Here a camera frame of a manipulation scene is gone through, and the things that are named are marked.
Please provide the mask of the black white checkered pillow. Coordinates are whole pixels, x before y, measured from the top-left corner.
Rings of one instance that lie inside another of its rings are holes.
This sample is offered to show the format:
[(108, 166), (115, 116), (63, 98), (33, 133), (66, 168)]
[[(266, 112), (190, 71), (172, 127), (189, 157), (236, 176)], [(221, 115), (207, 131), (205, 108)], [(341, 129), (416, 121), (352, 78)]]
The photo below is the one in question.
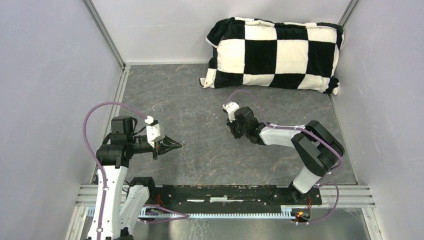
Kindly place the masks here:
[(336, 95), (343, 28), (327, 22), (219, 20), (206, 36), (212, 47), (203, 88), (262, 86)]

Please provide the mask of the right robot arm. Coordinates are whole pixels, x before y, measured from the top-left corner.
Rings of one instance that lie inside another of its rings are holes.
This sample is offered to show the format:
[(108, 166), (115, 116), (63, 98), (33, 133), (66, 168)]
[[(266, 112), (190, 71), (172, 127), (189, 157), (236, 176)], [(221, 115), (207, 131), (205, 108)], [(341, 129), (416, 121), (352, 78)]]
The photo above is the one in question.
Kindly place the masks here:
[(309, 191), (340, 163), (345, 153), (341, 143), (316, 120), (306, 125), (281, 126), (259, 122), (249, 107), (240, 107), (235, 102), (222, 108), (235, 139), (246, 137), (253, 144), (291, 147), (297, 151), (304, 166), (289, 185), (288, 196), (295, 204), (309, 198)]

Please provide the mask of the right base circuit board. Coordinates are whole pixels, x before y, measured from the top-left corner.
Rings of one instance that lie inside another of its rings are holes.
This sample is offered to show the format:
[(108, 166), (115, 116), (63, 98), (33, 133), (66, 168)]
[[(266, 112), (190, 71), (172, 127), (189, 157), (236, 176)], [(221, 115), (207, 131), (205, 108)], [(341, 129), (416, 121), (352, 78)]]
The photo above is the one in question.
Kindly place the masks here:
[(298, 222), (308, 222), (311, 218), (311, 211), (310, 210), (299, 210), (297, 212), (291, 213), (292, 217), (295, 217), (295, 221)]

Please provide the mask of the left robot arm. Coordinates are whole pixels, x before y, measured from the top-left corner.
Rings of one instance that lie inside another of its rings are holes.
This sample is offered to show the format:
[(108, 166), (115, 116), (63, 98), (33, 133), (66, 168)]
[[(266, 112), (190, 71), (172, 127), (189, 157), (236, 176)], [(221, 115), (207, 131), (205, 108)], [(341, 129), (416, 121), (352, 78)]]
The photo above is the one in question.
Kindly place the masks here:
[(151, 153), (154, 159), (183, 146), (164, 134), (157, 120), (147, 119), (145, 135), (135, 131), (131, 116), (111, 120), (111, 132), (96, 152), (100, 163), (98, 190), (89, 240), (132, 240), (135, 225), (145, 204), (153, 203), (157, 190), (152, 177), (134, 177), (123, 197), (130, 160), (135, 154)]

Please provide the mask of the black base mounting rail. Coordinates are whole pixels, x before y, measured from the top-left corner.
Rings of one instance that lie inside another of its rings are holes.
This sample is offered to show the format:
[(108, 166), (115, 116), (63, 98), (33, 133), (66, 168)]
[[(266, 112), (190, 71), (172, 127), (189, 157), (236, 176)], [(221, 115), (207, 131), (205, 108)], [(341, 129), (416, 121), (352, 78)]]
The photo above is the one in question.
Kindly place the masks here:
[(284, 185), (162, 185), (147, 200), (184, 214), (277, 214), (281, 208), (323, 203), (318, 188), (298, 196)]

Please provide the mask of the aluminium frame rail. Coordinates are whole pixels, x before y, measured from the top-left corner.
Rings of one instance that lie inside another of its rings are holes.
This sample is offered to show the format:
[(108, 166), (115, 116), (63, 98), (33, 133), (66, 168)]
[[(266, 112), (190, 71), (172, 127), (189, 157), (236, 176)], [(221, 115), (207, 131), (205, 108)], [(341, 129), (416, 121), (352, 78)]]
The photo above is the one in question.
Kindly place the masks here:
[[(376, 203), (368, 186), (363, 185), (340, 185), (338, 208), (375, 208)], [(98, 186), (83, 184), (80, 186), (76, 206), (92, 207), (96, 205)], [(319, 208), (330, 208), (334, 206), (337, 197), (335, 186), (323, 186), (320, 188), (322, 204)]]

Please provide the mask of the left base circuit board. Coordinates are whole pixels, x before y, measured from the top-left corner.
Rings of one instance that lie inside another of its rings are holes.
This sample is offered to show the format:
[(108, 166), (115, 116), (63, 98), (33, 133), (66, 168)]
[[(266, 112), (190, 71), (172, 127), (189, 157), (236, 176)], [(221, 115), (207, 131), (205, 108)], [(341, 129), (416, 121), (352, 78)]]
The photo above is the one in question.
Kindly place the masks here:
[(147, 206), (143, 208), (144, 215), (146, 216), (158, 216), (164, 213), (164, 211), (158, 207)]

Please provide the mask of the base circuit board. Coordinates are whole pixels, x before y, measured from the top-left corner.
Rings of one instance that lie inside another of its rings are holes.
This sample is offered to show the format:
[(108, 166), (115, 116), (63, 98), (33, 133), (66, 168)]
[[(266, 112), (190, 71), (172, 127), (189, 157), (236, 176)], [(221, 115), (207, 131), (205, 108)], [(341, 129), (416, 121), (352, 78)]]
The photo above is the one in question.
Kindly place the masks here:
[(164, 213), (164, 211), (158, 207), (147, 206), (143, 208), (144, 215), (146, 216), (158, 216)]
[(310, 210), (299, 210), (297, 212), (291, 213), (292, 217), (295, 217), (295, 221), (298, 222), (308, 222), (311, 218), (311, 211)]

